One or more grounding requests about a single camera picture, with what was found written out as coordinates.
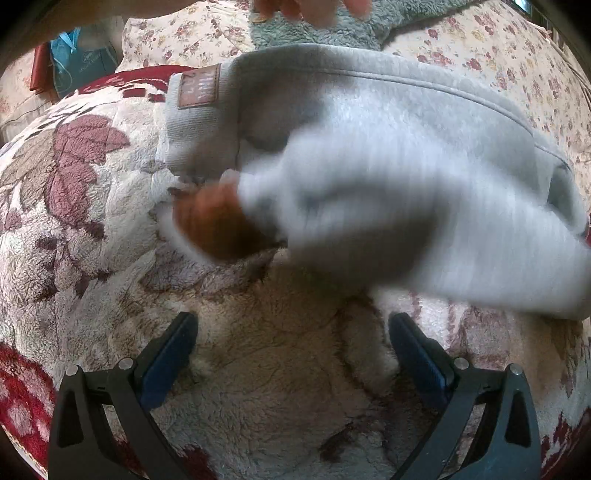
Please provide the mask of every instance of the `fleece blanket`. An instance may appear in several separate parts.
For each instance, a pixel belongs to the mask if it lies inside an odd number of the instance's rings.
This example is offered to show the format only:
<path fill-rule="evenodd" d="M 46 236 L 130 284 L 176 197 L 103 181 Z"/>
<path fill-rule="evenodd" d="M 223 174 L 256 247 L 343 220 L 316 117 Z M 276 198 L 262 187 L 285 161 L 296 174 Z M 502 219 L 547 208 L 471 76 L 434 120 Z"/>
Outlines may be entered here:
<path fill-rule="evenodd" d="M 419 20 L 445 15 L 473 0 L 374 0 L 369 18 L 351 16 L 339 2 L 335 24 L 314 28 L 307 22 L 292 22 L 279 13 L 269 20 L 252 15 L 251 40 L 256 48 L 278 47 L 294 43 L 319 43 L 337 47 L 382 50 L 394 28 Z"/>
<path fill-rule="evenodd" d="M 195 478 L 388 479 L 433 419 L 388 344 L 384 322 L 399 311 L 451 355 L 523 365 L 551 478 L 591 420 L 589 321 L 343 291 L 283 250 L 223 267 L 172 251 L 154 209 L 182 187 L 158 146 L 168 78 L 182 70 L 102 79 L 1 151 L 0 424 L 39 475 L 65 369 L 110 368 L 188 310 L 197 345 L 153 416 Z"/>

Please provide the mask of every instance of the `seam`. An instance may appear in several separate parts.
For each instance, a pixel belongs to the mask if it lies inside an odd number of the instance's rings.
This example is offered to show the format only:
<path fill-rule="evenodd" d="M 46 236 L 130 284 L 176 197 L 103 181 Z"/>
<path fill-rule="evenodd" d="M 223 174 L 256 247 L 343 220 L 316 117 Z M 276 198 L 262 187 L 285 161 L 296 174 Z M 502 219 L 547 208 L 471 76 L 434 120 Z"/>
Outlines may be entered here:
<path fill-rule="evenodd" d="M 570 165 L 567 163 L 567 161 L 564 158 L 562 158 L 561 156 L 559 156 L 557 153 L 552 152 L 548 148 L 546 148 L 545 146 L 537 144 L 535 142 L 534 142 L 534 147 L 539 148 L 541 151 L 546 152 L 548 155 L 552 155 L 553 157 L 558 158 L 563 163 L 563 165 L 569 169 L 569 171 L 571 171 L 571 172 L 573 171 L 573 169 L 570 168 Z"/>
<path fill-rule="evenodd" d="M 310 72 L 310 73 L 326 73 L 329 75 L 341 75 L 341 76 L 349 76 L 349 77 L 358 77 L 358 78 L 365 78 L 369 80 L 380 80 L 382 82 L 391 82 L 391 83 L 400 83 L 402 85 L 410 85 L 416 86 L 421 88 L 426 88 L 429 90 L 437 90 L 439 92 L 448 93 L 453 96 L 457 96 L 474 103 L 478 103 L 479 105 L 485 106 L 494 110 L 497 113 L 513 120 L 518 125 L 525 128 L 527 132 L 532 134 L 532 128 L 524 122 L 521 118 L 519 118 L 516 114 L 510 112 L 509 110 L 497 105 L 496 103 L 491 102 L 490 100 L 485 100 L 484 98 L 478 97 L 472 93 L 467 93 L 462 90 L 455 89 L 453 87 L 448 87 L 445 85 L 441 85 L 438 83 L 428 82 L 426 80 L 417 80 L 417 79 L 408 79 L 405 77 L 398 77 L 394 75 L 387 75 L 387 74 L 380 74 L 380 73 L 366 73 L 366 72 L 356 72 L 354 70 L 340 70 L 340 69 L 319 69 L 319 68 L 311 68 L 311 67 L 259 67 L 255 68 L 244 68 L 244 73 L 255 73 L 261 70 L 286 70 L 292 72 Z"/>

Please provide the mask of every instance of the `bed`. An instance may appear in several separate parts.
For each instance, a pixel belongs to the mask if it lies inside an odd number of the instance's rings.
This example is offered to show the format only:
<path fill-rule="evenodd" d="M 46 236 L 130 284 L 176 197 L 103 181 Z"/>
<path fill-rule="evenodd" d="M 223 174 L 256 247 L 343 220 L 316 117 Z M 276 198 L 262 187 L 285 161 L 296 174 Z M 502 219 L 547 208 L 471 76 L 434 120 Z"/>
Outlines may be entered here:
<path fill-rule="evenodd" d="M 154 418 L 199 479 L 390 478 L 433 419 L 385 340 L 391 311 L 477 366 L 521 364 L 544 479 L 591 421 L 589 319 L 483 309 L 391 288 L 342 291 L 270 251 L 203 268 L 158 235 L 179 187 L 159 132 L 168 78 L 252 50 L 248 3 L 129 19 L 118 72 L 33 121 L 0 153 L 0 424 L 40 476 L 56 388 L 135 356 L 176 313 L 199 315 L 184 371 Z M 591 111 L 572 56 L 500 0 L 397 31 L 385 54 L 476 78 L 568 153 L 589 202 Z M 113 432 L 129 452 L 112 412 Z M 450 468 L 474 435 L 474 422 Z"/>

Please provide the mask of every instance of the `metal screw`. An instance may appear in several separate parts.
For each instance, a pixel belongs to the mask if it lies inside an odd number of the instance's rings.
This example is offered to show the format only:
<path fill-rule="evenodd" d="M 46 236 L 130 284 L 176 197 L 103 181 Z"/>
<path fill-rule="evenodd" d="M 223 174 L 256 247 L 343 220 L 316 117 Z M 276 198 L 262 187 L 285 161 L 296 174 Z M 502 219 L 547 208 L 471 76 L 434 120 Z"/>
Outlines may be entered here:
<path fill-rule="evenodd" d="M 131 358 L 124 358 L 118 363 L 118 365 L 121 370 L 129 370 L 132 366 L 134 366 L 134 361 Z"/>
<path fill-rule="evenodd" d="M 470 362 L 461 356 L 453 361 L 453 364 L 458 370 L 466 370 L 470 366 Z"/>
<path fill-rule="evenodd" d="M 68 368 L 66 368 L 66 375 L 68 377 L 73 377 L 77 373 L 78 373 L 78 365 L 70 365 Z"/>
<path fill-rule="evenodd" d="M 514 375 L 521 375 L 523 373 L 523 367 L 517 364 L 511 364 L 509 370 L 511 370 L 511 373 Z"/>

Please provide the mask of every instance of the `sweatshirt sleeve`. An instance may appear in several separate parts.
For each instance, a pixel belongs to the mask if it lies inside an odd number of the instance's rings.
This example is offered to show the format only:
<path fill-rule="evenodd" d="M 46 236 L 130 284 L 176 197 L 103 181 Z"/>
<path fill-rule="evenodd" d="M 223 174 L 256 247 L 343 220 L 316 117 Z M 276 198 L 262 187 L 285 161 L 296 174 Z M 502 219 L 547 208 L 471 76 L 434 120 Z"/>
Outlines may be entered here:
<path fill-rule="evenodd" d="M 591 249 L 512 178 L 424 135 L 305 129 L 242 174 L 241 205 L 346 283 L 584 319 Z"/>

